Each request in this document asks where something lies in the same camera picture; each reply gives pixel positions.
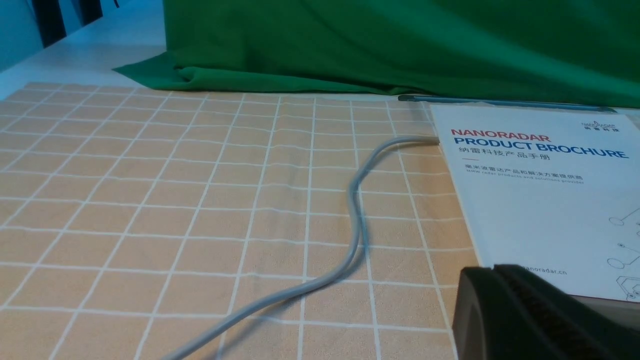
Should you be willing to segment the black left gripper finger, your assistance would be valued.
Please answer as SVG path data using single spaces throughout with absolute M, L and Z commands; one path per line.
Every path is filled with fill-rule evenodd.
M 460 360 L 637 360 L 639 305 L 581 301 L 519 265 L 465 267 L 452 332 Z

